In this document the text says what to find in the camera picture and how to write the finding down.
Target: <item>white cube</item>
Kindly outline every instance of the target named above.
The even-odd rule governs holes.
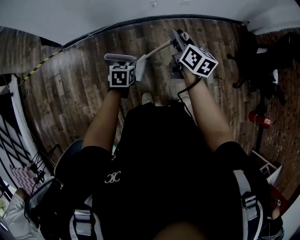
[[[207,51],[189,44],[179,60],[193,74],[208,77],[218,61]]]
[[[134,66],[109,66],[109,86],[127,88],[135,81]]]

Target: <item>wooden floor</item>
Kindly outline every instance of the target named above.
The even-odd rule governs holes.
[[[257,39],[261,44],[272,45],[288,32],[300,34],[300,29],[263,34]],[[264,131],[261,154],[269,161],[283,165],[276,188],[289,199],[300,184],[300,65],[294,61],[293,70],[280,69],[278,73],[287,103],[282,107],[278,99],[268,101],[266,116],[277,122]]]
[[[255,146],[257,127],[248,121],[248,113],[258,104],[258,95],[247,96],[246,84],[242,89],[232,88],[238,79],[234,61],[226,57],[235,54],[239,45],[240,26],[237,24],[202,19],[168,19],[128,25],[99,33],[58,54],[39,68],[22,84],[25,108],[32,132],[46,150],[55,144],[53,160],[74,140],[83,138],[93,116],[107,93],[109,63],[106,53],[142,56],[169,39],[173,28],[187,31],[219,62],[209,79],[208,87],[224,111],[235,139],[249,153]],[[22,77],[41,60],[55,52],[41,46],[38,37],[21,31],[2,28],[0,32],[0,73],[19,73]],[[168,64],[173,47],[153,55],[148,61],[142,83],[131,87],[128,99],[122,100],[124,112],[141,104],[144,92],[149,91],[157,105],[168,105],[177,99],[177,92],[186,86],[172,80]],[[119,113],[115,143],[123,126]]]

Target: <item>red fire extinguisher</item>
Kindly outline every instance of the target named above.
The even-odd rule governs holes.
[[[270,118],[260,116],[255,111],[251,111],[248,115],[248,118],[251,122],[254,122],[257,125],[261,125],[264,128],[269,128],[274,123]]]

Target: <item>sneaker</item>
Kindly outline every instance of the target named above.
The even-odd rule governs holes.
[[[153,103],[154,104],[153,98],[152,98],[152,96],[149,92],[146,92],[142,95],[142,104],[145,105],[147,103]]]

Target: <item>black t-shirt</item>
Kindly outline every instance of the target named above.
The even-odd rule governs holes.
[[[240,145],[227,142],[211,153],[185,112],[138,108],[126,117],[115,159],[90,146],[74,156],[69,170],[67,186],[80,192],[76,201],[93,194],[104,239],[150,240],[182,221],[209,239],[242,239],[233,170],[246,169],[255,178],[259,171]]]

